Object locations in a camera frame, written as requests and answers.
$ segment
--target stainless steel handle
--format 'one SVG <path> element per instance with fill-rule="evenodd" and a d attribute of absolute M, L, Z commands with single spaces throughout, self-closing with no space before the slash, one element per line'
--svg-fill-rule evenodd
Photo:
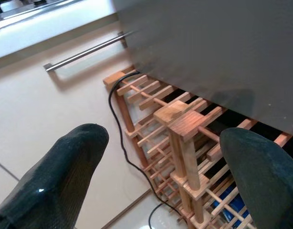
<path fill-rule="evenodd" d="M 58 62 L 58 63 L 53 64 L 53 65 L 51 63 L 48 63 L 48 64 L 44 65 L 44 68 L 45 68 L 46 72 L 54 71 L 54 70 L 56 70 L 58 68 L 61 68 L 61 67 L 65 66 L 65 65 L 67 65 L 69 63 L 72 63 L 72 62 L 74 62 L 74 61 L 76 61 L 76 60 L 78 60 L 78 59 L 80 59 L 82 57 L 85 57 L 85 56 L 87 56 L 87 55 L 89 55 L 89 54 L 91 54 L 91 53 L 93 53 L 95 51 L 98 51 L 98 50 L 100 50 L 102 48 L 105 48 L 108 45 L 116 43 L 116 42 L 124 39 L 125 37 L 126 37 L 125 34 L 118 35 L 117 37 L 114 37 L 113 39 L 105 41 L 105 42 L 103 42 L 103 43 L 101 43 L 101 44 L 99 44 L 99 45 L 97 45 L 95 47 L 87 49 L 87 50 L 85 50 L 85 51 L 83 51 L 83 52 L 81 52 L 79 54 L 76 54 L 76 55 L 74 55 L 72 57 L 69 57 L 66 60 L 63 60 L 61 62 Z"/>

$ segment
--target black cable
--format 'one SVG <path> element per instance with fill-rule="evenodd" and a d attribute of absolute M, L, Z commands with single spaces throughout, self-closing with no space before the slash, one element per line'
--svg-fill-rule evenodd
<path fill-rule="evenodd" d="M 160 206 L 162 206 L 164 203 L 160 203 L 156 206 L 156 208 L 154 208 L 150 214 L 150 216 L 148 217 L 148 226 L 152 229 L 152 226 L 151 226 L 151 218 L 152 218 L 152 215 L 154 214 L 154 212 L 160 208 Z"/>
<path fill-rule="evenodd" d="M 152 186 L 152 183 L 151 183 L 150 179 L 147 177 L 147 175 L 145 174 L 145 172 L 144 172 L 141 168 L 139 168 L 138 166 L 136 166 L 134 163 L 132 163 L 132 162 L 128 159 L 127 151 L 126 151 L 126 149 L 125 149 L 125 147 L 124 147 L 124 144 L 123 144 L 123 134 L 122 134 L 121 125 L 120 125 L 119 119 L 118 119 L 118 117 L 117 117 L 117 115 L 116 115 L 116 113 L 115 113 L 115 111 L 114 111 L 114 109 L 113 109 L 113 106 L 112 106 L 112 95 L 113 95 L 114 91 L 117 89 L 117 87 L 118 87 L 118 85 L 119 85 L 119 83 L 120 83 L 121 81 L 123 81 L 124 79 L 126 79 L 126 78 L 128 78 L 128 77 L 131 77 L 131 76 L 133 76 L 133 75 L 137 75 L 137 74 L 140 74 L 140 72 L 135 71 L 135 72 L 132 72 L 132 73 L 126 74 L 125 76 L 121 77 L 121 78 L 120 78 L 120 79 L 114 84 L 114 86 L 113 86 L 113 88 L 111 89 L 111 91 L 110 91 L 110 93 L 109 93 L 109 96 L 108 96 L 108 104 L 109 104 L 109 108 L 110 108 L 110 110 L 111 110 L 112 113 L 113 113 L 113 116 L 114 116 L 114 118 L 115 118 L 115 120 L 116 120 L 116 122 L 117 122 L 118 129 L 119 129 L 121 148 L 122 148 L 122 150 L 123 150 L 123 152 L 124 152 L 124 156 L 125 156 L 125 158 L 126 158 L 126 162 L 129 163 L 131 166 L 133 166 L 135 169 L 137 169 L 140 173 L 142 173 L 142 175 L 147 179 L 148 183 L 150 184 L 150 186 L 151 186 L 151 188 L 152 188 L 152 191 L 154 192 L 154 195 L 156 196 L 156 198 L 157 198 L 162 204 L 167 205 L 168 207 L 170 207 L 171 209 L 173 209 L 174 211 L 176 211 L 179 215 L 181 215 L 181 214 L 179 213 L 179 211 L 178 211 L 175 207 L 169 205 L 166 201 L 163 201 L 163 200 L 157 195 L 157 193 L 156 193 L 154 187 Z"/>

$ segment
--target countertop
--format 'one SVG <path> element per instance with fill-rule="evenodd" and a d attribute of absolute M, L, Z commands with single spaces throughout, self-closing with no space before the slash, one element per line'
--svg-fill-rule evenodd
<path fill-rule="evenodd" d="M 0 57 L 115 12 L 112 0 L 84 0 L 0 29 Z"/>

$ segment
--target metal bar handle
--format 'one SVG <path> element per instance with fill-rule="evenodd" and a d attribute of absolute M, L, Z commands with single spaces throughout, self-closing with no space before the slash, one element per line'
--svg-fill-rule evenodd
<path fill-rule="evenodd" d="M 118 35 L 117 37 L 114 37 L 113 39 L 105 41 L 105 42 L 103 42 L 103 43 L 101 43 L 101 44 L 99 44 L 99 45 L 97 45 L 95 47 L 87 49 L 87 50 L 85 50 L 85 51 L 83 51 L 83 52 L 81 52 L 79 54 L 76 54 L 76 55 L 74 55 L 72 57 L 69 57 L 66 60 L 63 60 L 61 62 L 58 62 L 58 63 L 53 64 L 53 65 L 51 63 L 48 63 L 48 64 L 44 65 L 44 68 L 45 68 L 46 72 L 54 71 L 54 70 L 56 70 L 58 68 L 61 68 L 61 67 L 65 66 L 65 65 L 67 65 L 69 63 L 72 63 L 72 62 L 74 62 L 74 61 L 76 61 L 76 60 L 78 60 L 78 59 L 80 59 L 82 57 L 85 57 L 85 56 L 87 56 L 87 55 L 89 55 L 89 54 L 91 54 L 91 53 L 93 53 L 95 51 L 98 51 L 98 50 L 100 50 L 102 48 L 105 48 L 108 45 L 111 45 L 111 44 L 116 43 L 116 42 L 118 42 L 120 40 L 123 40 L 124 38 L 125 38 L 124 34 Z"/>

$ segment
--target kitchen counter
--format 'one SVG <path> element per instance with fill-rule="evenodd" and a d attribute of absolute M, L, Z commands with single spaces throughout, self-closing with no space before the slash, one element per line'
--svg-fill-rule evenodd
<path fill-rule="evenodd" d="M 112 0 L 84 0 L 0 29 L 0 57 L 115 12 Z"/>

